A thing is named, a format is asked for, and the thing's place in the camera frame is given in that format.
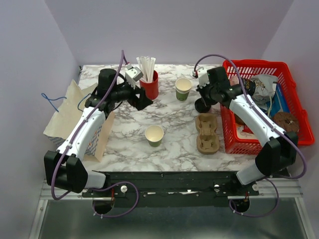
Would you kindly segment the checkered paper takeout bag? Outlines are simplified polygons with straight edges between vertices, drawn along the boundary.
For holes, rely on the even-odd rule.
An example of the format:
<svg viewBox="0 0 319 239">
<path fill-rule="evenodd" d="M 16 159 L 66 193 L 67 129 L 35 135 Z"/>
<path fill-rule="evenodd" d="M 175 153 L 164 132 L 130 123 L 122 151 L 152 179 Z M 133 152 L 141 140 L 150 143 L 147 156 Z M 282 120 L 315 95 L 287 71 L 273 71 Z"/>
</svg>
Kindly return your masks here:
<svg viewBox="0 0 319 239">
<path fill-rule="evenodd" d="M 66 92 L 66 99 L 58 107 L 43 134 L 46 135 L 56 146 L 60 146 L 70 135 L 82 116 L 84 101 L 88 95 L 93 92 L 97 83 L 81 89 L 73 80 Z M 89 143 L 84 159 L 87 161 L 101 161 L 106 152 L 108 137 L 111 132 L 115 113 L 112 112 L 101 127 L 95 131 L 95 134 Z"/>
</svg>

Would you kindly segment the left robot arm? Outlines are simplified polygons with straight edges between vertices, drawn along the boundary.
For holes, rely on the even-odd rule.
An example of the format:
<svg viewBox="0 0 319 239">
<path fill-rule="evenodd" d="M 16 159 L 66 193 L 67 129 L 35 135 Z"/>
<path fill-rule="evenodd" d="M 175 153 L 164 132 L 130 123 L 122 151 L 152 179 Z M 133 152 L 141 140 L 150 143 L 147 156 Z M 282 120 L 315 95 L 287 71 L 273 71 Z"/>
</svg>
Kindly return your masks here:
<svg viewBox="0 0 319 239">
<path fill-rule="evenodd" d="M 106 174 L 88 172 L 82 161 L 89 143 L 111 116 L 116 103 L 126 101 L 139 111 L 153 103 L 144 88 L 136 85 L 142 76 L 138 67 L 130 65 L 124 75 L 111 68 L 100 71 L 98 84 L 86 100 L 75 128 L 57 150 L 47 151 L 44 156 L 46 179 L 52 190 L 57 187 L 67 193 L 80 193 L 93 189 L 100 197 L 110 193 Z"/>
</svg>

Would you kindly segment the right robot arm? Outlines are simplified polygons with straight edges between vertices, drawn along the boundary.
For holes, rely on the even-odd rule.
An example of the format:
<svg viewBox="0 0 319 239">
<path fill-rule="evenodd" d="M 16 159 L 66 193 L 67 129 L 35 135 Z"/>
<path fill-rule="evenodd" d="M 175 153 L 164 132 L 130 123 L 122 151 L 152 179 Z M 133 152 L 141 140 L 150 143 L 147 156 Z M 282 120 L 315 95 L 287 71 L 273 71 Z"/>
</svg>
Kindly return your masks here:
<svg viewBox="0 0 319 239">
<path fill-rule="evenodd" d="M 215 67 L 197 70 L 198 86 L 205 105 L 220 103 L 236 114 L 254 133 L 262 149 L 254 164 L 236 173 L 229 183 L 230 191 L 241 195 L 253 181 L 275 174 L 295 163 L 298 136 L 285 132 L 268 118 L 247 94 L 243 84 L 230 85 L 226 70 Z"/>
</svg>

